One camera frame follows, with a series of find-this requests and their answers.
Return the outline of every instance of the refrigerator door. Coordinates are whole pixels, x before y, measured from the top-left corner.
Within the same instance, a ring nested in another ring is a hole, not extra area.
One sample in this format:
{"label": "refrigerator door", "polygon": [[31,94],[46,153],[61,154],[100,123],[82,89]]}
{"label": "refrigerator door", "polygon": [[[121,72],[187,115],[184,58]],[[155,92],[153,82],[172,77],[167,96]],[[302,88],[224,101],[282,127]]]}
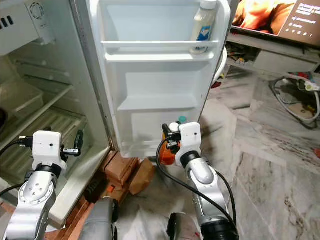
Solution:
{"label": "refrigerator door", "polygon": [[[199,120],[232,22],[228,1],[217,0],[209,41],[189,41],[199,6],[199,0],[86,0],[83,6],[89,19],[83,31],[92,34],[97,85],[106,98],[101,103],[125,157],[155,156],[163,123]],[[194,47],[207,51],[190,54]]]}

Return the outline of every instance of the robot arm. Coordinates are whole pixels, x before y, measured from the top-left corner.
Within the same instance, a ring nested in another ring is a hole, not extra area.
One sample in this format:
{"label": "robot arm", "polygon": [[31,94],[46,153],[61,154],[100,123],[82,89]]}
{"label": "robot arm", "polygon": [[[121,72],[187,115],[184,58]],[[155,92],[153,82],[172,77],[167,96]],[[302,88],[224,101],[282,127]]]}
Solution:
{"label": "robot arm", "polygon": [[58,178],[67,168],[66,155],[80,155],[83,132],[78,131],[74,149],[64,149],[61,138],[60,133],[52,131],[37,131],[33,134],[30,147],[34,172],[19,190],[18,205],[6,229],[6,239],[43,239],[49,211],[56,201]]}
{"label": "robot arm", "polygon": [[[200,124],[197,122],[182,125],[172,123],[170,127],[163,126],[162,128],[167,129],[165,135],[171,139],[167,144],[168,149],[175,148],[177,151],[176,148],[180,142],[175,161],[185,169],[189,186],[207,196],[228,213],[224,196],[218,187],[217,172],[201,157]],[[239,239],[233,223],[219,209],[195,193],[193,193],[193,202],[205,240]]]}

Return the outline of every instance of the television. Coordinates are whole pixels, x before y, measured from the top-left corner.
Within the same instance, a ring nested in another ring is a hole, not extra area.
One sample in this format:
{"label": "television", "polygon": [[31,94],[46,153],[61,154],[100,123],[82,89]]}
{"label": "television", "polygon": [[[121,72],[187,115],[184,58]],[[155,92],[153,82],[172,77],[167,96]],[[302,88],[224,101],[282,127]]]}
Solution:
{"label": "television", "polygon": [[320,47],[320,0],[240,0],[232,28]]}

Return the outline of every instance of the refrigerator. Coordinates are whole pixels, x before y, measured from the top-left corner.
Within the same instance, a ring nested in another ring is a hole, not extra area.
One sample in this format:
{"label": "refrigerator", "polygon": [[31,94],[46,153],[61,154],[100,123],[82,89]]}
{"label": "refrigerator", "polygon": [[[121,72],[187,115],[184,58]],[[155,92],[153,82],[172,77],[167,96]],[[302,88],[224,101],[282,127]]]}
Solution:
{"label": "refrigerator", "polygon": [[[61,228],[110,149],[152,157],[163,123],[198,121],[238,0],[217,0],[208,41],[190,41],[199,0],[1,0],[0,150],[51,127],[82,154],[59,178],[50,224]],[[193,55],[189,48],[206,47]],[[31,150],[0,158],[0,187],[19,184]],[[17,192],[5,200],[17,204]]]}

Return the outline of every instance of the door shelf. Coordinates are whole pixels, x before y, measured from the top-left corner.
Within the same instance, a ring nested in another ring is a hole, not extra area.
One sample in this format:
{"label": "door shelf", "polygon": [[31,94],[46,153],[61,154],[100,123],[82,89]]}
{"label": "door shelf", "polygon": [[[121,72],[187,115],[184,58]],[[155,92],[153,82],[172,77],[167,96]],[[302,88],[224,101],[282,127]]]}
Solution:
{"label": "door shelf", "polygon": [[219,43],[213,41],[102,41],[105,49],[109,48],[192,48],[215,47]]}
{"label": "door shelf", "polygon": [[[219,41],[102,41],[108,62],[199,62],[214,57]],[[189,48],[207,47],[203,54],[190,54]]]}
{"label": "door shelf", "polygon": [[154,96],[128,96],[118,107],[118,111],[130,110],[159,110],[159,109],[192,109],[198,103],[193,95],[154,95]]}
{"label": "door shelf", "polygon": [[214,58],[212,51],[194,55],[190,53],[176,54],[105,54],[107,62],[113,63],[141,63],[141,62],[206,62]]}

